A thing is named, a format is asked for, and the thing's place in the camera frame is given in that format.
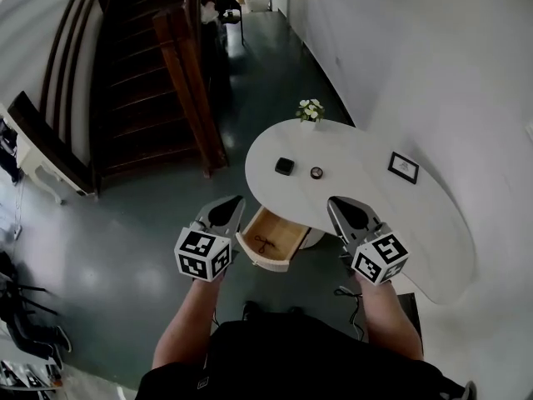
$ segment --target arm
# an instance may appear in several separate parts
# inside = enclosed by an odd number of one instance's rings
[[[414,360],[423,360],[421,339],[401,308],[391,283],[370,284],[356,275],[361,284],[370,343]]]
[[[157,343],[152,369],[168,363],[204,363],[222,279],[192,282],[185,301]]]

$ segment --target hallway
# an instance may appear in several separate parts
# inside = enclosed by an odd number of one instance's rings
[[[198,162],[169,165],[121,177],[97,202],[60,185],[61,207],[28,180],[17,188],[2,183],[0,202],[23,225],[12,251],[21,282],[49,290],[32,298],[60,313],[57,323],[73,344],[73,352],[63,354],[67,364],[137,388],[191,283],[178,273],[173,254],[181,228],[202,205],[232,194],[247,200],[246,225],[259,207],[245,179],[247,150],[266,128],[293,118],[301,99],[319,99],[326,118],[346,122],[280,13],[245,15],[244,34],[245,47],[240,26],[228,25],[233,96],[217,118],[230,167],[212,179],[202,176]],[[340,241],[326,236],[300,252],[285,274],[254,267],[240,253],[222,285],[218,321],[240,318],[251,299],[271,311],[301,306],[355,337],[348,323],[353,301],[333,296],[339,284],[355,284],[346,280],[340,251]]]

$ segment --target flower pot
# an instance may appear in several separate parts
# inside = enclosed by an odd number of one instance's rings
[[[303,120],[301,122],[301,128],[304,132],[311,132],[316,128],[316,122],[310,122],[309,120]]]

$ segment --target curved tabletop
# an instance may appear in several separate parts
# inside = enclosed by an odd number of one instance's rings
[[[387,170],[392,151],[379,138],[345,124],[323,120],[308,132],[299,119],[287,120],[268,128],[250,147],[247,182],[269,211],[333,235],[329,197],[368,204],[407,242],[411,257],[403,273],[434,303],[452,303],[471,280],[475,250],[470,232],[423,167],[416,185]],[[274,171],[280,157],[295,162],[291,176]],[[324,171],[319,180],[309,174],[315,166]]]

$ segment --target open wooden drawer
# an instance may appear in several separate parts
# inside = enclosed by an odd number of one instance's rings
[[[308,232],[309,227],[289,222],[261,207],[246,229],[236,234],[236,238],[256,265],[284,273]],[[264,240],[274,246],[265,245]]]

